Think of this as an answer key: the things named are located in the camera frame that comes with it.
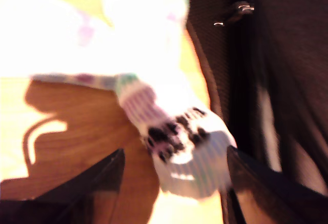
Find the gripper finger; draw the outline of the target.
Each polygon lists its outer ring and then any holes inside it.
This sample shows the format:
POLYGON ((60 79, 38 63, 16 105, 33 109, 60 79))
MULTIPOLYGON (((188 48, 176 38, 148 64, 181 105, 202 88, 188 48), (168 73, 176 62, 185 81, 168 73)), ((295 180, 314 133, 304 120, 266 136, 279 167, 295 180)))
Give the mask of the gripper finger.
POLYGON ((227 148, 233 189, 246 223, 327 223, 327 197, 227 148))
POLYGON ((71 180, 35 198, 35 201, 76 201, 95 190, 118 192, 125 153, 118 149, 71 180))

